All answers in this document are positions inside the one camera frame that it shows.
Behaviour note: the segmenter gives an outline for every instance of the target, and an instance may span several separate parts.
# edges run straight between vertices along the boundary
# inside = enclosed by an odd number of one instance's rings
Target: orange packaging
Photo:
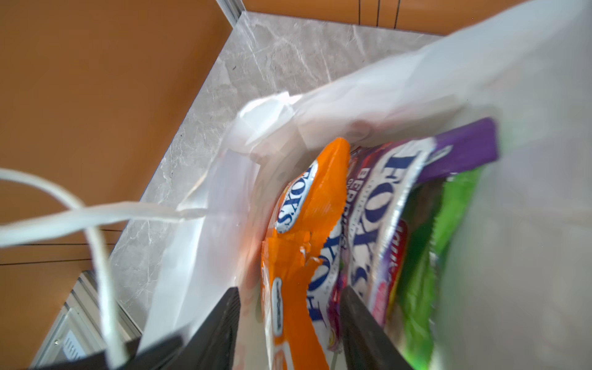
[[[321,250],[331,232],[340,226],[348,163],[349,143],[335,139],[286,186],[269,222],[262,246],[261,300],[272,370],[329,368],[325,357],[329,335],[321,331],[328,325],[321,321],[321,326],[313,326],[308,290],[321,285],[320,278],[325,279],[329,270],[339,265],[339,255],[329,266]],[[339,246],[331,252],[335,260]],[[328,299],[332,289],[324,285],[319,294],[326,292]]]

